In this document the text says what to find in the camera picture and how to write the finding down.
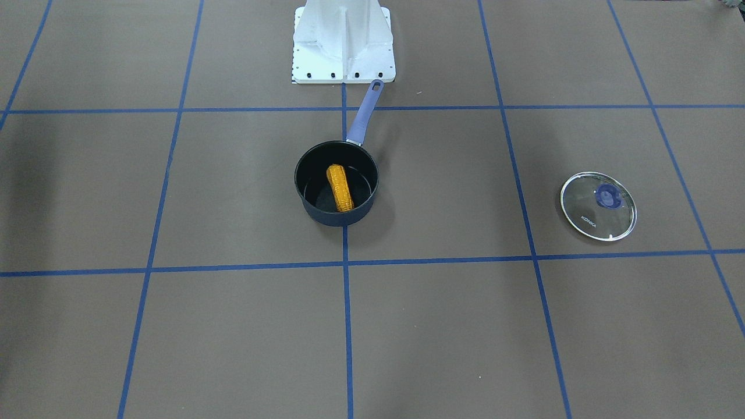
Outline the yellow plastic corn cob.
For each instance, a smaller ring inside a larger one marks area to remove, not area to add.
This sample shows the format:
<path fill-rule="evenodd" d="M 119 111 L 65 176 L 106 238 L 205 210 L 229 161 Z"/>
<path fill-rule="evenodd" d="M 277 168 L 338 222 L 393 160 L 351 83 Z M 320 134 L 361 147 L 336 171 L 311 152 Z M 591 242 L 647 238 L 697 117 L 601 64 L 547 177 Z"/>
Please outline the yellow plastic corn cob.
<path fill-rule="evenodd" d="M 348 212 L 356 206 L 352 199 L 346 169 L 343 165 L 332 164 L 325 172 L 327 181 L 332 190 L 335 207 L 338 212 Z"/>

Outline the glass pot lid blue knob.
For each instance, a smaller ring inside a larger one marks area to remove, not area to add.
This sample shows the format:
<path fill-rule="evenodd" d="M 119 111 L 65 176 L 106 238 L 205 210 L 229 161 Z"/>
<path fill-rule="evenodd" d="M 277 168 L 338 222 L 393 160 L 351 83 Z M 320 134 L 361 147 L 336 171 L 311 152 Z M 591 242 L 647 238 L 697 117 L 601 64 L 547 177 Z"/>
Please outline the glass pot lid blue knob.
<path fill-rule="evenodd" d="M 568 178 L 559 192 L 559 204 L 575 231 L 600 242 L 626 238 L 638 221 L 629 191 L 615 178 L 599 172 L 580 172 Z"/>

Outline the dark blue saucepan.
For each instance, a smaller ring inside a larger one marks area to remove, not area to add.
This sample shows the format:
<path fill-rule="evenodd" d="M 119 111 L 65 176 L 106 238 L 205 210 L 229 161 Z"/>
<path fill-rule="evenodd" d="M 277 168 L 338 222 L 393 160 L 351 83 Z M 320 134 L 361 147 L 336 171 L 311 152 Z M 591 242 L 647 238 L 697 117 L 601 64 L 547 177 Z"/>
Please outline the dark blue saucepan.
<path fill-rule="evenodd" d="M 364 148 L 364 139 L 383 90 L 383 80 L 373 80 L 345 140 L 319 143 L 296 164 L 296 192 L 315 222 L 341 228 L 354 225 L 370 212 L 379 186 L 379 170 Z"/>

